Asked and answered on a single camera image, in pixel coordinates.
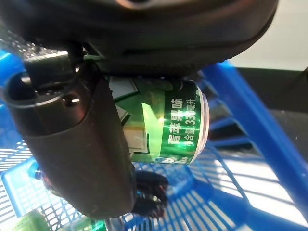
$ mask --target can label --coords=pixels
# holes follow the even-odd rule
[[[199,154],[205,108],[194,82],[111,77],[109,83],[132,161],[187,164]]]
[[[107,231],[105,222],[103,220],[94,220],[88,217],[82,217],[76,219],[71,224],[65,225],[59,231],[80,231],[80,230],[89,230],[89,231]]]

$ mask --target can lid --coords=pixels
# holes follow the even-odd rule
[[[198,87],[198,91],[200,95],[200,105],[201,105],[200,132],[199,132],[197,148],[192,158],[192,161],[194,161],[204,149],[206,141],[207,141],[209,125],[210,125],[210,113],[209,113],[207,99],[205,95],[201,92],[201,89],[199,87]]]

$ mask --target blue plastic basket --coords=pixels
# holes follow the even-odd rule
[[[210,140],[189,166],[135,163],[136,169],[169,179],[169,205],[160,219],[124,215],[126,230],[307,230],[304,159],[232,66],[224,62],[199,74],[198,84],[209,99]],[[0,113],[1,121],[10,121],[5,107]],[[7,139],[12,125],[1,126],[6,131],[1,140]],[[6,189],[0,191],[0,199],[5,200],[0,201],[0,222],[35,208],[52,230],[81,217],[41,181],[27,175],[34,159],[26,144],[15,138],[8,139],[14,147],[10,143],[0,149]]]

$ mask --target green label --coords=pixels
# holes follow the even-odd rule
[[[111,77],[109,86],[132,161],[191,161],[201,116],[195,83]]]
[[[107,231],[105,222],[103,220],[94,220],[88,217],[82,217],[69,223],[61,228],[59,231]]]
[[[191,162],[199,140],[200,96],[196,84],[183,82],[180,89],[166,92],[161,157]]]

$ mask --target beer can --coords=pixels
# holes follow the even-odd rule
[[[193,81],[109,77],[130,157],[189,164],[204,149],[209,108]]]

